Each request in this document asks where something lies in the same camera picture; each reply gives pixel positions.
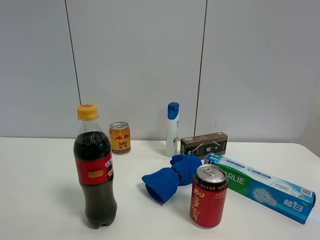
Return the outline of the red herbal tea can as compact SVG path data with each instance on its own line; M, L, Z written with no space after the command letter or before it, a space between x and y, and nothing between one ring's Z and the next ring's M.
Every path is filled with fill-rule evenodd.
M220 224L228 189L226 173L217 165L203 164L193 176L190 217L199 226L214 228Z

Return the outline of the gold energy drink can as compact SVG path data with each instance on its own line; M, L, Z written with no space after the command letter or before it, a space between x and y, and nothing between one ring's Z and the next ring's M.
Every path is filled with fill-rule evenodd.
M127 122L118 121L109 126L111 151L116 155L125 155L131 151L131 134Z

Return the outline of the white bottle blue cap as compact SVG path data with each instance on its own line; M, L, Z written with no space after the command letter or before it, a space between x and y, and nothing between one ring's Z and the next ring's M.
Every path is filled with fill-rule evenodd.
M178 102L170 102L167 106L166 149L168 157L175 156L178 149L180 105Z

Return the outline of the cola bottle yellow cap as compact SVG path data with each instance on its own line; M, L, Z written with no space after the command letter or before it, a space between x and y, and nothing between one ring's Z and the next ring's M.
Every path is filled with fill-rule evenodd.
M95 104L77 108L81 127L73 145L78 181L85 198L85 215L94 229L110 226L116 217L111 142L100 128Z

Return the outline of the blue green toothpaste box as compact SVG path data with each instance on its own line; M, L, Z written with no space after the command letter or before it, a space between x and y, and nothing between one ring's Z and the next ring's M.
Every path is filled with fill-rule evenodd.
M217 165L226 173L229 189L301 224L315 205L313 191L220 154L208 154L204 163Z

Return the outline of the dark brown carton box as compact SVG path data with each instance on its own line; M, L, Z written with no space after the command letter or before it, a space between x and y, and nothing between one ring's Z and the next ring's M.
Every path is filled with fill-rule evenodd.
M227 148L227 142L228 135L221 131L183 138L180 141L180 154L197 156L201 160L210 153L224 155Z

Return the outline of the blue cloth bundle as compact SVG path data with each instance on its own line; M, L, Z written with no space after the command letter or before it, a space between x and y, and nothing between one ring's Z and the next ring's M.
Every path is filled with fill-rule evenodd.
M142 177L149 195L159 204L165 204L177 191L179 186L193 182L202 161L194 155L174 155L170 161L171 167L162 168L152 174Z

